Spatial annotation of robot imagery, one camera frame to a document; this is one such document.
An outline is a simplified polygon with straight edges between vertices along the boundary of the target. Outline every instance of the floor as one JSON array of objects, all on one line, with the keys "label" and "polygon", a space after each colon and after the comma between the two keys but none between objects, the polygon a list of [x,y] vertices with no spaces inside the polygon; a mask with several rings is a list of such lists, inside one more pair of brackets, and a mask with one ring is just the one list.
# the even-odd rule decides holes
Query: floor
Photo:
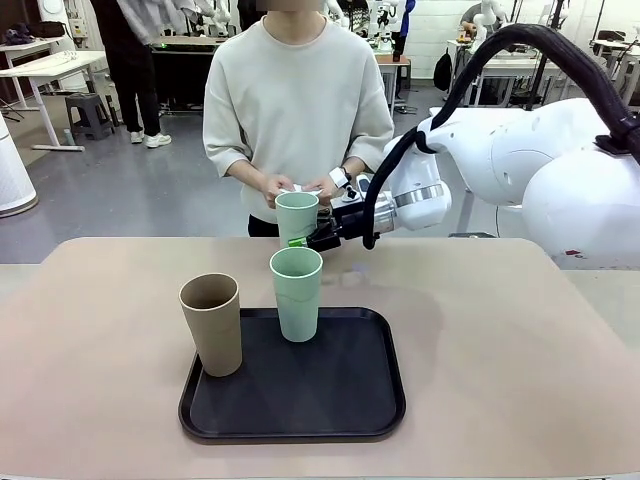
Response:
[{"label": "floor", "polygon": [[[442,92],[419,87],[408,93],[416,115],[395,114],[402,134],[440,106]],[[33,210],[0,219],[0,264],[39,263],[61,242],[85,236],[244,236],[247,212],[240,184],[218,178],[202,147],[199,115],[163,117],[173,144],[157,150],[131,145],[120,128],[99,142],[86,140],[82,153],[50,153],[28,167],[40,198]],[[455,232],[464,183],[448,156],[440,172],[453,192],[444,223],[397,236],[447,236]],[[497,215],[504,237],[526,237],[518,212]],[[470,231],[496,234],[496,208],[477,201]]]},{"label": "floor", "polygon": [[[114,99],[114,105],[117,105],[118,96],[115,94],[115,88],[105,80],[104,75],[96,75],[96,88],[100,94],[111,95]],[[65,104],[64,96],[49,96],[43,95],[43,99],[51,118],[51,123],[56,127],[56,134],[61,144],[65,144],[64,129],[69,128],[69,120],[67,117],[67,107]],[[30,108],[37,107],[35,99],[33,97],[27,99],[27,106]],[[42,116],[38,110],[35,111],[21,111],[18,115],[16,112],[11,112],[9,117],[14,120],[6,119],[7,127],[13,138],[14,143],[18,147],[18,153],[22,162],[29,166],[32,163],[40,160],[47,155],[45,150],[32,150],[31,145],[48,145],[51,143],[49,135],[47,134],[44,124],[42,123]],[[74,120],[79,119],[77,112],[74,112]]]}]

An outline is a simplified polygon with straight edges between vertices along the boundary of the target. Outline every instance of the tan cup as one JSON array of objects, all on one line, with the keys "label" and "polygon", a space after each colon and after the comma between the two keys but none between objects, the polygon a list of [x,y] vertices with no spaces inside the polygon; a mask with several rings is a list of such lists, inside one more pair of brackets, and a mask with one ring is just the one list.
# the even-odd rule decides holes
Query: tan cup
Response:
[{"label": "tan cup", "polygon": [[205,372],[224,377],[242,363],[238,283],[223,273],[208,273],[180,289],[180,303]]}]

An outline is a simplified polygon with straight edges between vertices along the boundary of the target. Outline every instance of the black tray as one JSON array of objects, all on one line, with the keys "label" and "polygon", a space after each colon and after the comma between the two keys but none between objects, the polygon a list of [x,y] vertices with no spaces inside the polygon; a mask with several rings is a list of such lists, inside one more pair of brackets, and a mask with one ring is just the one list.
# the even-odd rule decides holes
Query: black tray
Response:
[{"label": "black tray", "polygon": [[366,308],[321,308],[318,332],[291,343],[276,309],[242,309],[242,365],[210,377],[196,355],[179,406],[200,439],[365,441],[398,426],[406,404],[391,329]]}]

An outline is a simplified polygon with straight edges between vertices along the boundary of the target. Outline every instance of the green cup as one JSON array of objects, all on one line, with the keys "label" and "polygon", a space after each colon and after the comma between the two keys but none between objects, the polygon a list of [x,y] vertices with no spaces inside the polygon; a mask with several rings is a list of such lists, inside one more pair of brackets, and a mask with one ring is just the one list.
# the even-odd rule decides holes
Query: green cup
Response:
[{"label": "green cup", "polygon": [[318,197],[306,192],[287,192],[276,197],[280,246],[311,235],[318,226]]},{"label": "green cup", "polygon": [[322,257],[315,250],[289,247],[269,261],[280,330],[290,342],[306,342],[318,328]]}]

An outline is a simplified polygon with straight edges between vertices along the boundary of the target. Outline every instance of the backpack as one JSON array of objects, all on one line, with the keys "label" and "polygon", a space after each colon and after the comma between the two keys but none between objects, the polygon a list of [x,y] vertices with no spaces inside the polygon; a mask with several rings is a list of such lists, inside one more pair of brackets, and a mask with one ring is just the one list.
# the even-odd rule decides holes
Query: backpack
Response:
[{"label": "backpack", "polygon": [[451,83],[451,75],[453,72],[453,62],[449,56],[449,49],[440,57],[436,68],[433,70],[433,84],[439,90],[446,91]]},{"label": "backpack", "polygon": [[62,22],[38,22],[28,25],[29,32],[38,38],[63,37],[67,35],[67,26]]}]

